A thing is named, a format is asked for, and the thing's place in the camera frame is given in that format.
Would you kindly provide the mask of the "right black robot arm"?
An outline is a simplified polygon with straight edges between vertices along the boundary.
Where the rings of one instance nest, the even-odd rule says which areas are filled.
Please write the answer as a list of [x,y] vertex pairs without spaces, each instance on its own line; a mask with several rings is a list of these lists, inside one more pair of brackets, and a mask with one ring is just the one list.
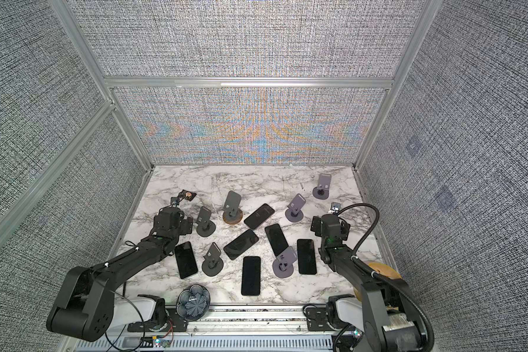
[[[350,228],[340,215],[358,207],[373,210],[375,217],[354,248],[350,248],[345,244]],[[413,299],[408,284],[376,271],[357,255],[379,220],[378,208],[368,203],[356,203],[312,218],[310,230],[321,237],[321,260],[360,292],[357,308],[341,308],[344,298],[339,298],[334,302],[334,315],[346,323],[343,331],[353,326],[362,332],[351,351],[432,351],[434,328]]]

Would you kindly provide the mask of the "blue case phone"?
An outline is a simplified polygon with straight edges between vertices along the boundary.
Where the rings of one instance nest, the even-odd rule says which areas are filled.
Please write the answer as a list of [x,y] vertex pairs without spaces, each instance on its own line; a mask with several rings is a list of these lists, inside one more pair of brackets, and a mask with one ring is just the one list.
[[280,256],[289,247],[279,224],[272,224],[266,227],[265,234],[275,257]]

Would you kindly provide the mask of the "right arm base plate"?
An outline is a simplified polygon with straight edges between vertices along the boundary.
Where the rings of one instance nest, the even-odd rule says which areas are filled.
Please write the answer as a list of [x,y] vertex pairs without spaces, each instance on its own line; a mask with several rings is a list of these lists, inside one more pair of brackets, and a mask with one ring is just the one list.
[[303,314],[306,318],[308,331],[334,331],[334,328],[329,324],[325,307],[317,307],[313,304],[306,305],[303,308]]

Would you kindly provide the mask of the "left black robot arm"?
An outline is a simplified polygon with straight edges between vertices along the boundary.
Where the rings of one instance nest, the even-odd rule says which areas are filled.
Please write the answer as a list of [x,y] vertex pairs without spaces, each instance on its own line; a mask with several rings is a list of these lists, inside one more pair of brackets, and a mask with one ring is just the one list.
[[173,255],[180,236],[192,233],[194,220],[178,207],[162,208],[153,228],[133,249],[93,267],[77,266],[66,275],[46,320],[46,329],[94,342],[114,317],[116,290],[150,265]]

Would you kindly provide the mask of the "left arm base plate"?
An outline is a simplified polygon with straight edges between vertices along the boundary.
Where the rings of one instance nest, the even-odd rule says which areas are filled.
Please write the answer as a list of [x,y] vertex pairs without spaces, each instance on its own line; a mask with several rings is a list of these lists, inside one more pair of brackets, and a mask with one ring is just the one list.
[[170,324],[174,332],[186,332],[189,323],[185,321],[180,315],[177,314],[175,308],[167,308],[167,317],[158,319],[153,316],[149,321],[144,323],[136,322],[127,326],[127,332],[130,333],[143,333],[146,332],[168,332],[170,330]]

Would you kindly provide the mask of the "purple case phone wooden stand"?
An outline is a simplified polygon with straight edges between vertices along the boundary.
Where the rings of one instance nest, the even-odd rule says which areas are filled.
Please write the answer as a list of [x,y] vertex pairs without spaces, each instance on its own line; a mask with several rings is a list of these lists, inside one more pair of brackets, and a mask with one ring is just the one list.
[[264,203],[244,220],[244,224],[250,230],[256,230],[259,226],[266,222],[274,213],[275,210],[270,205]]

